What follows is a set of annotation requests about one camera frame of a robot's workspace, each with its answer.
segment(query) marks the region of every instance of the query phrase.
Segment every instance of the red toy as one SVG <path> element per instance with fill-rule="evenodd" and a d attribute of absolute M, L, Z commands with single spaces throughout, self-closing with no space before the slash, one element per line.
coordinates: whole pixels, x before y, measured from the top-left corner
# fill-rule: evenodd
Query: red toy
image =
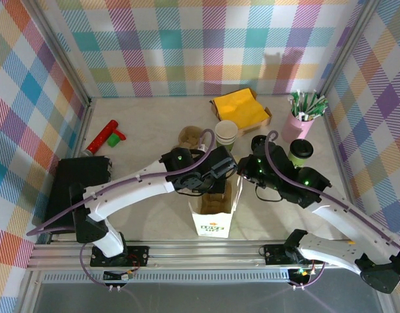
<path fill-rule="evenodd" d="M 82 151 L 82 154 L 87 157 L 92 157 L 107 141 L 107 139 L 111 136 L 113 131 L 119 126 L 119 123 L 115 120 L 111 120 L 108 124 L 100 131 L 97 137 L 89 144 L 87 149 Z"/>

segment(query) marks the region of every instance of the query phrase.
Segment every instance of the white paper cup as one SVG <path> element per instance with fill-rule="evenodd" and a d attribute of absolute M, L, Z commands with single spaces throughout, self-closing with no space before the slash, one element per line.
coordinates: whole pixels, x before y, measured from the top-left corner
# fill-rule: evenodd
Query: white paper cup
<path fill-rule="evenodd" d="M 232 150 L 238 136 L 238 126 L 232 121 L 221 121 L 215 125 L 215 139 L 217 147 L 223 145 Z"/>

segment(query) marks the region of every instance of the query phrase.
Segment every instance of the red cylinder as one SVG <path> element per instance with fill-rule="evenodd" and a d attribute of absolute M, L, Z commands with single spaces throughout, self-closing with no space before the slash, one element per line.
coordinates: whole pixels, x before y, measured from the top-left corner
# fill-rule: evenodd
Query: red cylinder
<path fill-rule="evenodd" d="M 108 122 L 108 124 L 100 131 L 98 136 L 95 137 L 95 139 L 89 144 L 87 150 L 91 151 L 91 153 L 94 155 L 118 126 L 119 123 L 113 119 Z"/>

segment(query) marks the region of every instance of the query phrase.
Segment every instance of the metal bracket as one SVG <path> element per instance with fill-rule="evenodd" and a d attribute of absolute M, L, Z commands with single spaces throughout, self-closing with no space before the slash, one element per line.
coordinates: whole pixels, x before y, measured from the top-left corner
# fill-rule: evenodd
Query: metal bracket
<path fill-rule="evenodd" d="M 311 265 L 313 263 L 312 260 L 305 259 L 301 255 L 297 255 L 298 262 L 296 262 L 288 256 L 284 245 L 264 245 L 261 248 L 264 250 L 263 257 L 265 257 L 266 265 L 292 265 L 297 263 L 300 265 Z"/>
<path fill-rule="evenodd" d="M 120 264 L 112 261 L 112 258 L 106 258 L 102 254 L 101 250 L 97 247 L 93 247 L 91 261 L 89 265 L 91 267 L 145 267 L 149 259 L 149 247 L 148 246 L 126 246 L 127 253 L 120 260 Z"/>

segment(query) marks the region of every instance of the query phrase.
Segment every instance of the paper cup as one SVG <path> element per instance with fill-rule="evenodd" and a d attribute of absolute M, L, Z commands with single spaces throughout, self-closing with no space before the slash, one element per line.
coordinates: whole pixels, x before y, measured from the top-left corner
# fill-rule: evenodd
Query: paper cup
<path fill-rule="evenodd" d="M 305 139 L 295 139 L 290 144 L 290 152 L 288 153 L 288 159 L 294 164 L 294 166 L 302 167 L 313 155 L 314 149 L 311 143 Z"/>
<path fill-rule="evenodd" d="M 309 122 L 298 121 L 290 112 L 281 132 L 283 140 L 291 143 L 295 139 L 304 139 L 314 121 L 315 120 Z"/>
<path fill-rule="evenodd" d="M 238 126 L 232 121 L 221 121 L 215 125 L 215 139 L 217 147 L 225 146 L 229 151 L 233 149 L 238 136 Z"/>

